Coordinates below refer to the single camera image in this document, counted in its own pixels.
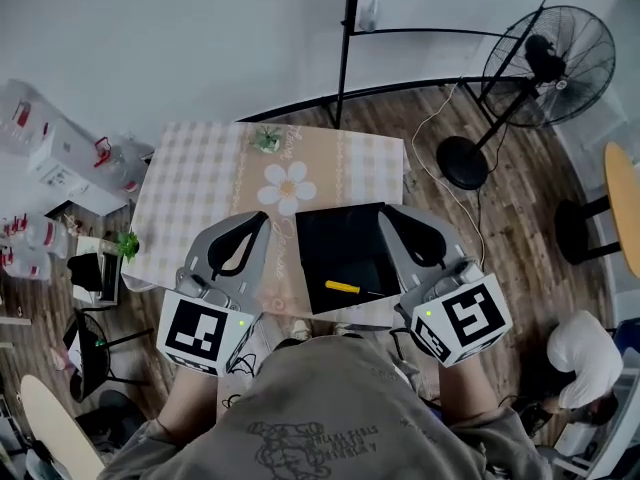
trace electric fan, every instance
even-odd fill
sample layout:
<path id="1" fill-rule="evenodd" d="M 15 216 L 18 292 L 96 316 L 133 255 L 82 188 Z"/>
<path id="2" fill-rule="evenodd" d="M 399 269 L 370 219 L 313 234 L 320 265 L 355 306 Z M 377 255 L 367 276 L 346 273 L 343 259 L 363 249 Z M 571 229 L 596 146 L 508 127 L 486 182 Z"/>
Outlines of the electric fan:
<path id="1" fill-rule="evenodd" d="M 475 190 L 488 175 L 480 151 L 508 123 L 539 127 L 567 121 L 591 107 L 606 90 L 616 63 L 613 37 L 589 11 L 541 7 L 509 27 L 484 68 L 480 104 L 496 121 L 477 143 L 444 140 L 437 160 L 454 185 Z"/>

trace wooden floor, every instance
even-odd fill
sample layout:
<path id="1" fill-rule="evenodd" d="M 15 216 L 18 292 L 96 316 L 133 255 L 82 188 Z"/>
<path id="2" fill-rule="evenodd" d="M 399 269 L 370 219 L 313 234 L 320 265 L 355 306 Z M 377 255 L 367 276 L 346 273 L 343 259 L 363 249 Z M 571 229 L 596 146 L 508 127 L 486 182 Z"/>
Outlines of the wooden floor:
<path id="1" fill-rule="evenodd" d="M 465 212 L 448 192 L 420 167 L 411 149 L 411 137 L 420 122 L 436 112 L 449 94 L 449 87 L 409 90 L 371 96 L 346 102 L 343 128 L 400 137 L 405 140 L 411 171 L 404 179 L 405 204 L 428 209 L 451 221 L 459 230 L 467 250 L 480 256 L 480 240 Z M 301 111 L 274 120 L 280 123 L 331 127 L 324 110 Z M 458 90 L 440 115 L 423 126 L 415 144 L 418 155 L 441 178 L 435 163 L 439 142 L 449 135 L 464 135 L 477 140 L 487 123 L 468 94 Z M 490 165 L 496 162 L 500 136 L 489 142 L 485 154 Z M 456 197 L 477 218 L 476 192 L 452 188 Z M 595 314 L 605 325 L 611 324 L 611 307 L 605 282 L 604 265 L 592 261 L 577 267 L 567 264 L 555 245 L 553 213 L 565 198 L 580 201 L 578 180 L 552 130 L 509 128 L 500 150 L 500 162 L 482 188 L 482 233 L 486 243 L 485 271 L 494 272 L 501 284 L 513 317 L 513 329 L 494 347 L 483 353 L 483 361 L 500 399 L 517 392 L 520 376 L 519 354 L 544 339 L 562 315 L 577 309 Z M 94 236 L 106 231 L 128 228 L 130 209 L 105 219 L 92 217 L 72 207 L 73 213 L 92 227 Z M 32 327 L 0 328 L 0 341 L 12 341 L 15 350 L 0 350 L 0 373 L 10 409 L 23 426 L 20 403 L 16 397 L 20 378 L 34 374 L 43 380 L 68 410 L 81 414 L 93 407 L 98 393 L 82 404 L 72 401 L 68 389 L 68 372 L 55 371 L 50 349 L 60 347 L 71 316 L 73 301 L 69 273 L 64 262 L 56 261 L 49 286 L 1 278 L 5 307 L 0 313 L 33 319 Z M 157 327 L 163 291 L 130 293 L 123 290 L 116 310 L 98 313 L 96 318 L 110 338 L 117 338 L 147 327 Z M 276 325 L 288 327 L 283 319 Z M 388 346 L 386 333 L 371 333 L 368 338 Z M 422 372 L 422 390 L 437 394 L 433 359 L 414 353 L 403 341 L 404 351 Z M 132 388 L 107 383 L 105 388 L 121 389 L 133 398 L 148 417 L 155 416 L 171 385 L 173 367 L 155 350 L 153 339 L 145 337 L 122 346 L 113 354 L 113 370 L 118 376 L 147 378 L 151 386 Z M 537 441 L 553 443 L 563 421 L 554 418 Z"/>

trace white marker cube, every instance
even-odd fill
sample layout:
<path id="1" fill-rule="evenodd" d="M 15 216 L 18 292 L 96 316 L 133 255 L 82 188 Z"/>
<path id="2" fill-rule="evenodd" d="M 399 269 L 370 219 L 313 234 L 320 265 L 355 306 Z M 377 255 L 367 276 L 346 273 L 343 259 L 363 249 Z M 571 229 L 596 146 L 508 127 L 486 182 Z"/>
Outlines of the white marker cube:
<path id="1" fill-rule="evenodd" d="M 222 377 L 233 367 L 258 319 L 167 290 L 156 347 L 177 365 Z"/>
<path id="2" fill-rule="evenodd" d="M 513 325 L 494 274 L 417 306 L 411 330 L 444 366 L 497 342 Z"/>

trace potted plant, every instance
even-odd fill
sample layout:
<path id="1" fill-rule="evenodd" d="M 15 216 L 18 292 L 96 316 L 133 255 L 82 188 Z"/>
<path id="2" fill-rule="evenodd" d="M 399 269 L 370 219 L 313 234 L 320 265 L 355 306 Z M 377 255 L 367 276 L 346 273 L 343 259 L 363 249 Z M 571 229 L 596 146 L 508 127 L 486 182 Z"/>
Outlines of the potted plant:
<path id="1" fill-rule="evenodd" d="M 118 252 L 127 259 L 129 263 L 140 250 L 140 242 L 133 231 L 128 233 L 118 233 Z"/>
<path id="2" fill-rule="evenodd" d="M 280 130 L 269 129 L 268 126 L 261 126 L 257 131 L 253 141 L 253 146 L 263 153 L 275 153 L 280 147 Z"/>

